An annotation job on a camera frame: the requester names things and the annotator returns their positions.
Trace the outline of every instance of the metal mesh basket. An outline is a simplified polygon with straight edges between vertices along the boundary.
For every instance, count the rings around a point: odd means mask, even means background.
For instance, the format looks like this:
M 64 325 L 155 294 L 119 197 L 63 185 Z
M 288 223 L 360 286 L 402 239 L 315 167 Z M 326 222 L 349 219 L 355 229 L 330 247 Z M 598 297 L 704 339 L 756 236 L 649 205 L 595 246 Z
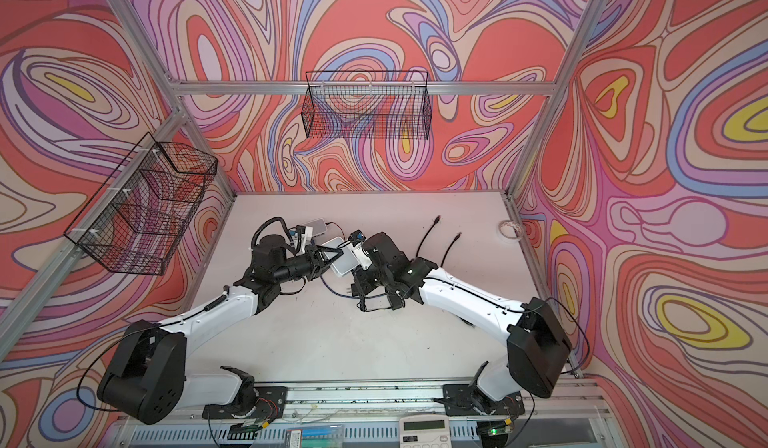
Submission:
M 423 70 L 306 72 L 307 138 L 428 139 L 432 101 Z
M 155 143 L 107 208 L 72 241 L 112 272 L 162 275 L 217 166 L 214 156 L 183 143 Z

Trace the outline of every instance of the table surface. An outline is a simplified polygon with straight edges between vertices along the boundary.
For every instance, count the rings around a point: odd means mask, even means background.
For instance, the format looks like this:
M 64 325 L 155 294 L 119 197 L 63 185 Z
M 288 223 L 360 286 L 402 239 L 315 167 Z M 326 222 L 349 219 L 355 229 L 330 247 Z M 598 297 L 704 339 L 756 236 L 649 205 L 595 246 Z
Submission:
M 457 232 L 445 268 L 452 275 L 492 293 L 521 301 L 537 296 L 518 244 L 495 233 L 508 218 L 502 196 L 478 193 L 371 193 L 318 195 L 240 195 L 222 228 L 194 306 L 216 298 L 239 279 L 250 263 L 250 239 L 265 220 L 282 216 L 289 226 L 323 218 L 348 235 L 386 232 L 413 257 L 437 215 L 420 255 L 439 263 Z M 319 241 L 340 235 L 328 226 Z M 264 235 L 279 233 L 275 223 Z M 352 275 L 327 271 L 334 290 L 348 294 Z M 283 284 L 295 291 L 301 281 Z M 377 289 L 372 295 L 380 293 Z M 386 297 L 368 308 L 388 305 Z M 504 355 L 506 347 L 453 314 L 407 300 L 403 309 L 363 313 L 356 300 L 342 299 L 317 279 L 298 295 L 280 296 L 257 316 L 217 335 L 193 353 L 187 372 L 216 370 L 227 364 L 258 381 L 407 380 L 473 376 L 480 364 Z

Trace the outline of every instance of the psychedelic wallpaper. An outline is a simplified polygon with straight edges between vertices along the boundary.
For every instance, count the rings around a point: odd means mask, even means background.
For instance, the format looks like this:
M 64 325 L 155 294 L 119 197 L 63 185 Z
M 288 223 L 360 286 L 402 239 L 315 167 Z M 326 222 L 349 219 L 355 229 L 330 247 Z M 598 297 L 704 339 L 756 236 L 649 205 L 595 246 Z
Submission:
M 768 0 L 610 0 L 517 187 L 627 446 L 768 446 L 767 114 Z
M 0 0 L 0 310 L 129 148 L 168 116 L 104 0 Z M 0 363 L 0 446 L 95 446 L 116 416 L 74 400 L 135 319 L 178 311 L 224 211 L 213 186 L 163 277 L 84 258 Z M 83 396 L 94 403 L 97 364 Z
M 170 76 L 552 80 L 587 0 L 131 0 Z M 187 97 L 238 192 L 505 189 L 543 98 L 432 98 L 428 142 L 306 140 L 302 97 Z

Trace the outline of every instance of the calculator screen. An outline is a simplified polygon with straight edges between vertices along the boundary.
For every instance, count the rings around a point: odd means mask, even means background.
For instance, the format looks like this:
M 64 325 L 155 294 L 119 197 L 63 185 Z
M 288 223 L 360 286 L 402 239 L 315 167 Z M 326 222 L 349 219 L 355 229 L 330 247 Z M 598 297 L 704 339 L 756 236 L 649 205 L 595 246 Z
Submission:
M 444 420 L 430 420 L 430 421 L 407 421 L 402 424 L 404 431 L 416 431 L 416 430 L 442 430 L 446 427 Z

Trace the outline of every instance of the white calculator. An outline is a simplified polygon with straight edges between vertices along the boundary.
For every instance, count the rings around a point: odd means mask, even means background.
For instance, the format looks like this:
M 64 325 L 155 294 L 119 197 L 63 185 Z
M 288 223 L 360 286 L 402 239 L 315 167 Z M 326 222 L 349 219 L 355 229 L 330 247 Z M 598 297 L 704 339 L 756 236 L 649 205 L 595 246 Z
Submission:
M 424 414 L 400 418 L 400 448 L 451 448 L 448 417 Z

